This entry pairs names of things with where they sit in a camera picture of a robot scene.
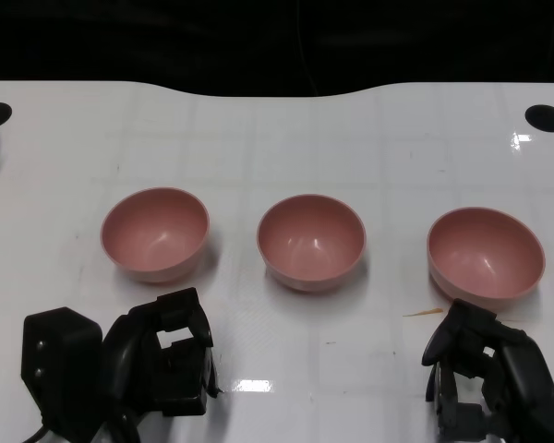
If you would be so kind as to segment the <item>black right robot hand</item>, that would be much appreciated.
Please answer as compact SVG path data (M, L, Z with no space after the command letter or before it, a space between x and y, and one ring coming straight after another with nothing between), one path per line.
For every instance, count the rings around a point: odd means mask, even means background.
M453 301L423 353L444 442L554 442L554 382L536 342L495 313Z

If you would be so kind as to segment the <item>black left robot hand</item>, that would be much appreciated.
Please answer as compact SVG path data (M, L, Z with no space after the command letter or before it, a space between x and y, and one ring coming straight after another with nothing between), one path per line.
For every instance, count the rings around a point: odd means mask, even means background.
M209 320L193 287L119 317L102 342L100 391L136 413L203 415L217 398Z

